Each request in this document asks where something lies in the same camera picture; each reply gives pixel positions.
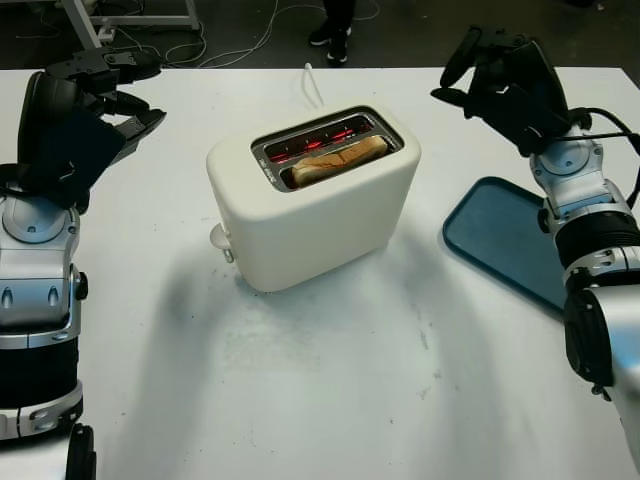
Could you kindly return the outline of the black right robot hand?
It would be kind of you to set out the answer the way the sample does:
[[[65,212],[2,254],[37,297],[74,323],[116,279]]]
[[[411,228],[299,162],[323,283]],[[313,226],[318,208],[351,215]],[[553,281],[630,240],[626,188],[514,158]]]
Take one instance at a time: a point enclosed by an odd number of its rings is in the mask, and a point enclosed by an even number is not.
[[[470,27],[431,95],[483,120],[523,157],[543,153],[571,129],[563,88],[540,45],[503,29]]]

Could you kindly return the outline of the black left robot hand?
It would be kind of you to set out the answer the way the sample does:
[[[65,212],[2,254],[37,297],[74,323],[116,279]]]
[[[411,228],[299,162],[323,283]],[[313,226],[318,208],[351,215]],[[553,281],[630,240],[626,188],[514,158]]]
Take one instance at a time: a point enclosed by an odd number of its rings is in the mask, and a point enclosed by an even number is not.
[[[67,117],[73,108],[86,109],[95,118],[121,115],[133,121],[122,124],[127,142],[118,160],[137,148],[166,117],[166,112],[131,94],[120,91],[121,84],[132,84],[161,73],[159,59],[141,51],[116,51],[100,47],[75,53],[72,58],[52,64],[31,75],[26,87],[17,140],[20,164],[34,161],[37,139]]]

